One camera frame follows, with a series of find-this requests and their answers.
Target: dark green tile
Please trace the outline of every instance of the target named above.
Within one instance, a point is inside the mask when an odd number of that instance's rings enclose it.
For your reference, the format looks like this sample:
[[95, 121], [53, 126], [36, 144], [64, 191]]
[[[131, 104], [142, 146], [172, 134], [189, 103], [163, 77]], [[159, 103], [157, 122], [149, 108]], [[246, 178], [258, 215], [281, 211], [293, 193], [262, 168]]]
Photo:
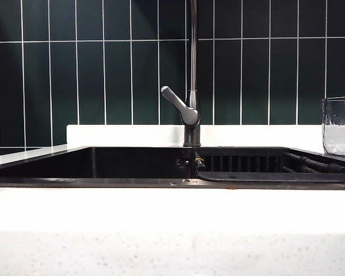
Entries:
[[79, 40], [102, 40], [102, 0], [77, 0]]
[[75, 40], [74, 0], [50, 1], [51, 40]]
[[238, 0], [215, 2], [215, 30], [218, 38], [233, 38], [241, 36], [242, 3]]
[[51, 43], [53, 144], [67, 142], [67, 125], [77, 124], [75, 43]]
[[240, 123], [240, 41], [215, 45], [214, 119], [218, 125]]
[[271, 41], [270, 124], [296, 123], [297, 40]]
[[198, 100], [201, 105], [201, 124], [212, 124], [213, 42], [200, 41], [197, 62]]
[[345, 39], [327, 40], [327, 97], [345, 96]]
[[299, 0], [299, 35], [324, 36], [325, 14], [325, 0]]
[[159, 0], [160, 39], [185, 38], [185, 0]]
[[157, 39], [157, 1], [132, 0], [133, 39]]
[[271, 36], [297, 37], [298, 0], [271, 1]]
[[104, 0], [105, 39], [129, 39], [129, 1]]
[[[170, 87], [182, 101], [185, 101], [184, 41], [160, 42], [160, 84]], [[181, 124], [179, 112], [164, 97], [160, 98], [160, 123]]]
[[243, 36], [268, 37], [269, 36], [269, 1], [246, 0], [243, 1]]
[[23, 1], [24, 40], [48, 40], [47, 1]]
[[28, 147], [51, 145], [47, 43], [24, 45], [25, 126]]
[[243, 111], [245, 125], [268, 122], [269, 41], [243, 41]]
[[0, 0], [0, 41], [21, 40], [21, 1]]
[[[198, 36], [200, 39], [213, 37], [213, 0], [199, 0], [198, 6]], [[187, 2], [187, 14], [190, 15], [190, 1]], [[187, 24], [190, 29], [190, 16]]]
[[0, 144], [24, 146], [22, 49], [19, 43], [0, 44]]
[[345, 36], [345, 0], [328, 0], [327, 5], [327, 36]]
[[133, 42], [133, 122], [158, 124], [157, 42]]
[[105, 66], [107, 123], [131, 124], [131, 44], [107, 42]]
[[321, 123], [321, 99], [324, 98], [324, 39], [299, 42], [298, 123]]
[[24, 151], [24, 148], [1, 148], [0, 155], [14, 154], [17, 152], [22, 152], [22, 151]]
[[78, 43], [79, 122], [105, 123], [102, 42]]

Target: glass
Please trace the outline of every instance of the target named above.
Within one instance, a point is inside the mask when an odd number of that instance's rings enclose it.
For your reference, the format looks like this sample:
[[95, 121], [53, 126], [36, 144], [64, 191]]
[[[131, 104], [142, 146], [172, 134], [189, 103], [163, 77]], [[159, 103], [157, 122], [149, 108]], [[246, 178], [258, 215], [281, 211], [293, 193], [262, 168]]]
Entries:
[[322, 114], [324, 152], [345, 157], [345, 97], [323, 99]]

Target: faucet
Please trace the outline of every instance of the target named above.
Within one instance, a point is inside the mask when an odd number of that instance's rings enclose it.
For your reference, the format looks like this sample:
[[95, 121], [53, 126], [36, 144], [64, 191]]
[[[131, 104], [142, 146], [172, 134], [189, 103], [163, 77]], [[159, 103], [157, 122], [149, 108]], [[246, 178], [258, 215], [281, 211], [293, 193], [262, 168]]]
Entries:
[[197, 46], [198, 16], [197, 0], [190, 1], [190, 89], [184, 103], [168, 86], [161, 88], [161, 95], [180, 112], [184, 127], [184, 147], [201, 146], [200, 106], [197, 98]]

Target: wall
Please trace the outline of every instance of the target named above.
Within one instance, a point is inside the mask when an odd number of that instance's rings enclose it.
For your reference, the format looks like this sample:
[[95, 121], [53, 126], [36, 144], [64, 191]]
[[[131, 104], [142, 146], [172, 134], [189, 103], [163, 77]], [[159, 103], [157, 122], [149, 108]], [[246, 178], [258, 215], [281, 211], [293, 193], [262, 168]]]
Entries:
[[[319, 124], [345, 95], [345, 0], [198, 0], [203, 124]], [[180, 124], [184, 0], [0, 0], [0, 154], [68, 124]]]

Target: black sink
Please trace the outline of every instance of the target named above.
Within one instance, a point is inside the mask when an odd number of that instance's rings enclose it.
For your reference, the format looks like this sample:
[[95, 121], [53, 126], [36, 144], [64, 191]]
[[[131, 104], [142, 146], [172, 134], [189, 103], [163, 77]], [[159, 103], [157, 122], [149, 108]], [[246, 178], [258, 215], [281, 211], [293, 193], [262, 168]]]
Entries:
[[283, 147], [84, 147], [2, 164], [0, 186], [345, 189], [345, 159]]

